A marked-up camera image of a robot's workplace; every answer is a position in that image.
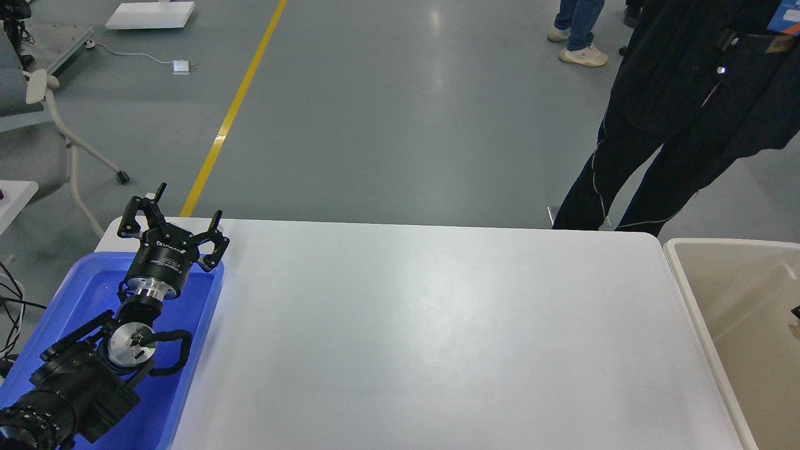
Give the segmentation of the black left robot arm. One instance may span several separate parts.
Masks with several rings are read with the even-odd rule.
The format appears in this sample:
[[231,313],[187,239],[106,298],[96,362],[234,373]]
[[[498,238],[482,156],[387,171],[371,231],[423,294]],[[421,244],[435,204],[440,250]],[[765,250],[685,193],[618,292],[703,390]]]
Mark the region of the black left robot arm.
[[148,376],[171,376],[191,358],[194,333],[157,331],[166,301],[182,293],[194,266],[218,268],[229,245],[216,211],[193,233],[166,220],[153,197],[134,196],[118,225],[120,238],[139,242],[118,285],[117,311],[106,310],[58,339],[41,354],[30,391],[2,408],[3,449],[72,449],[77,436],[96,442],[140,402],[136,386]]

